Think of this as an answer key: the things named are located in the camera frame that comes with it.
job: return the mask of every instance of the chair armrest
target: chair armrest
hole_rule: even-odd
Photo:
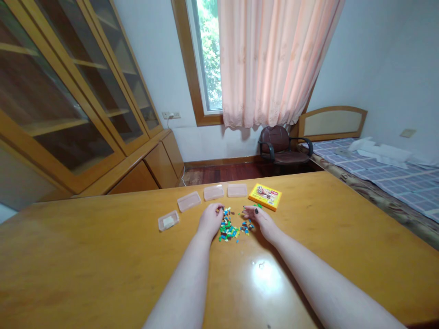
[[[271,162],[274,162],[274,147],[273,147],[273,145],[269,142],[261,142],[261,141],[258,141],[258,144],[259,144],[259,152],[261,155],[262,155],[262,144],[267,144],[268,148],[270,149],[270,160],[271,160]]]
[[[303,139],[307,144],[308,144],[308,156],[312,156],[314,149],[312,147],[312,141],[310,141],[308,138],[306,137],[290,137],[289,140],[291,141],[292,139]]]

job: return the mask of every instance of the hand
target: hand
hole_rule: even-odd
[[[198,224],[197,234],[203,237],[209,238],[211,241],[215,234],[218,232],[223,219],[222,203],[211,203],[207,206],[200,218],[200,224]]]
[[[271,219],[270,215],[268,215],[259,207],[244,206],[244,208],[244,218],[249,218],[256,221],[261,228],[263,236],[267,239],[268,242],[273,243],[277,239],[279,233],[281,233],[282,231],[277,227],[276,223]]]

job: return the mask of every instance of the forearm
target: forearm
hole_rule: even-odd
[[[380,304],[288,235],[279,231],[272,243],[325,328],[404,328]]]
[[[145,328],[201,328],[211,240],[196,234],[172,274]]]

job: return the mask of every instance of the green tree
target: green tree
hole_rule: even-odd
[[[216,0],[197,0],[204,71],[210,109],[223,107],[220,71],[220,29]]]

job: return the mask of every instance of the glossy tabletop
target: glossy tabletop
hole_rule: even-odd
[[[242,182],[282,191],[278,211],[267,210],[278,226],[404,324],[439,319],[439,253],[348,186],[324,171]],[[203,199],[204,187],[39,203],[0,225],[1,326],[141,328],[207,202],[163,233],[157,219],[192,191]],[[235,226],[253,204],[219,201]],[[256,227],[239,243],[212,242],[204,327],[320,325]]]

